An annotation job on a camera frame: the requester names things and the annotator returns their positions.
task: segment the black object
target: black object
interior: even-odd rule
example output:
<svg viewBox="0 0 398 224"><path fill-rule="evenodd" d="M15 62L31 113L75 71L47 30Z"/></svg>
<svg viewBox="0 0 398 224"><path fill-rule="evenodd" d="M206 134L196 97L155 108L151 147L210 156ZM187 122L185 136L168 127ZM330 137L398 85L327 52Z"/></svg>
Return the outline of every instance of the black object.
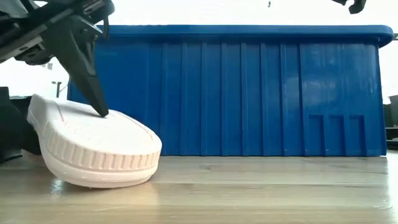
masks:
<svg viewBox="0 0 398 224"><path fill-rule="evenodd" d="M42 65L57 57L87 102L106 116L93 56L102 32L94 24L104 20L108 36L112 0L44 1L48 3L39 7L32 0L0 0L0 63L14 57Z"/></svg>
<svg viewBox="0 0 398 224"><path fill-rule="evenodd" d="M348 0L332 0L332 1L340 3L343 6L345 6ZM354 4L349 7L349 13L358 14L362 12L362 10L365 8L365 4L366 0L355 0Z"/></svg>
<svg viewBox="0 0 398 224"><path fill-rule="evenodd" d="M387 148L390 150L398 150L398 128L386 128Z"/></svg>
<svg viewBox="0 0 398 224"><path fill-rule="evenodd" d="M398 126L398 95L390 96L390 112L392 125L391 127Z"/></svg>
<svg viewBox="0 0 398 224"><path fill-rule="evenodd" d="M394 122L391 113L391 104L383 105L383 109L384 109L384 123L386 125L386 128L394 127Z"/></svg>
<svg viewBox="0 0 398 224"><path fill-rule="evenodd" d="M31 96L12 96L10 97L11 103L19 110L21 115L26 119L27 112L30 105Z"/></svg>
<svg viewBox="0 0 398 224"><path fill-rule="evenodd" d="M56 96L57 98L60 97L60 92L61 92L61 84L62 82L52 82L53 84L57 84L57 92L56 92Z"/></svg>
<svg viewBox="0 0 398 224"><path fill-rule="evenodd" d="M21 156L21 149L41 155L39 137L26 120L30 98L11 103L8 87L0 87L0 164Z"/></svg>

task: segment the textured sole edge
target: textured sole edge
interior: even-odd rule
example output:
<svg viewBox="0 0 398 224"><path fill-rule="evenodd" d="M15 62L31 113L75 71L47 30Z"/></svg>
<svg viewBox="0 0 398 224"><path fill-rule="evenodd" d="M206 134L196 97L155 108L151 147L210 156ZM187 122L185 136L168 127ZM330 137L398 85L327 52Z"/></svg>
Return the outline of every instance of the textured sole edge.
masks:
<svg viewBox="0 0 398 224"><path fill-rule="evenodd" d="M31 110L29 110L28 113L31 118L30 122L34 126L39 127L38 121ZM100 171L79 169L78 167L67 164L66 161L62 161L61 159L54 157L47 149L42 138L40 138L42 132L37 132L45 165L53 175L70 184L100 189L131 187L148 181L156 172L158 167L159 161L157 161L152 167L138 170Z"/></svg>

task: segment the wooden surface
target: wooden surface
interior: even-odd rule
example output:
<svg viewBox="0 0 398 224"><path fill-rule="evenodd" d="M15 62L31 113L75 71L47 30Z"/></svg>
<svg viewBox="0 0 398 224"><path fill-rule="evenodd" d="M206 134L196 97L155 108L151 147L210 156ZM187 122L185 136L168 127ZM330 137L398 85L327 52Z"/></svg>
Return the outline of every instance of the wooden surface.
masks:
<svg viewBox="0 0 398 224"><path fill-rule="evenodd" d="M398 223L398 154L162 157L146 184L93 190L0 166L0 223Z"/></svg>

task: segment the black mechanical arm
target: black mechanical arm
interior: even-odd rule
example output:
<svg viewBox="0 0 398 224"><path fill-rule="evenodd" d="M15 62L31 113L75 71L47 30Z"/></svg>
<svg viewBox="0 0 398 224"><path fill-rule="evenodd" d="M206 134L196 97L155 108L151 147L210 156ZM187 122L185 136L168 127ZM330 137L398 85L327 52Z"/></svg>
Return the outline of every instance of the black mechanical arm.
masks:
<svg viewBox="0 0 398 224"><path fill-rule="evenodd" d="M112 0L0 0L0 63L10 58L28 65L42 65L57 57L87 102L106 116L100 81L94 66L94 42L103 35L94 24L114 12ZM332 0L345 5L348 0ZM351 14L364 9L366 0L355 0Z"/></svg>

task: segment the shoe sole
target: shoe sole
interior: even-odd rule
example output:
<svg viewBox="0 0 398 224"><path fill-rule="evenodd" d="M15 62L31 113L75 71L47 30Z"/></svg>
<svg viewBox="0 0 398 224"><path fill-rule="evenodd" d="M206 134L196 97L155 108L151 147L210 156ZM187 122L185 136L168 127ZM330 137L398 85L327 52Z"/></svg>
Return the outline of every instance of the shoe sole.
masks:
<svg viewBox="0 0 398 224"><path fill-rule="evenodd" d="M88 105L34 95L27 120L39 136L45 165L65 182L128 187L146 182L157 170L159 137L118 111L100 118Z"/></svg>

